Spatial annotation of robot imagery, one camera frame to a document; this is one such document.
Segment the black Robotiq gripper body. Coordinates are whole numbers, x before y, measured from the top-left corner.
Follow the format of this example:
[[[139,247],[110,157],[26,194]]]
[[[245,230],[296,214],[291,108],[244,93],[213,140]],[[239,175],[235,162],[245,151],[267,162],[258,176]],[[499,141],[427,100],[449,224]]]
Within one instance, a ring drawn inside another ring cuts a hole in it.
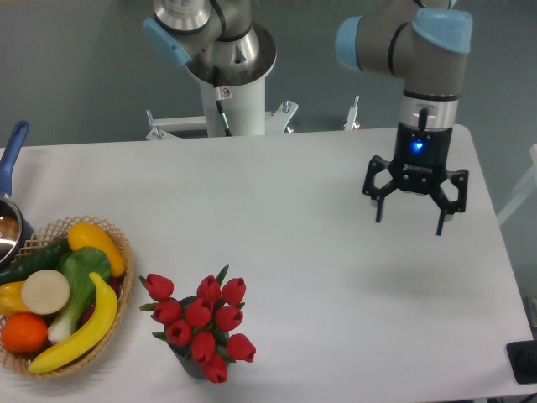
[[[430,195],[446,180],[453,128],[420,131],[399,123],[388,171],[401,191]]]

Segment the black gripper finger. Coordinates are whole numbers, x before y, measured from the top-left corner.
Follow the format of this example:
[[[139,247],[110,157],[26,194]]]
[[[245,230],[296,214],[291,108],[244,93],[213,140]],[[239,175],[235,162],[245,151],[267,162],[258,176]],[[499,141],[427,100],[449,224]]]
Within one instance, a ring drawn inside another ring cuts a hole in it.
[[[397,189],[394,178],[389,172],[389,164],[389,161],[374,155],[368,163],[362,187],[362,193],[376,203],[376,223],[382,221],[385,198]]]
[[[440,208],[436,235],[441,236],[444,222],[447,216],[456,213],[463,213],[467,208],[467,188],[469,171],[465,169],[448,171],[444,182],[434,189],[434,202]],[[454,189],[454,194],[450,198],[445,193],[445,187],[450,185]]]

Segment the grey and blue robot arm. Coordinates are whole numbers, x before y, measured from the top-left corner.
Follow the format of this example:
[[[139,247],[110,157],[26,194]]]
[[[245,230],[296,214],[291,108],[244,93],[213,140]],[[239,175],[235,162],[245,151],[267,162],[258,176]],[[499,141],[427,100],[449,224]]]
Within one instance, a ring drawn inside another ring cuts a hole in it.
[[[249,1],[156,1],[143,32],[164,60],[198,81],[210,136],[285,130],[289,116],[265,109],[274,39],[253,20]],[[471,37],[471,15],[451,1],[391,1],[337,30],[341,65],[404,81],[394,156],[373,157],[362,188],[378,206],[401,190],[430,196],[442,217],[465,211],[468,173],[448,170],[446,161]]]

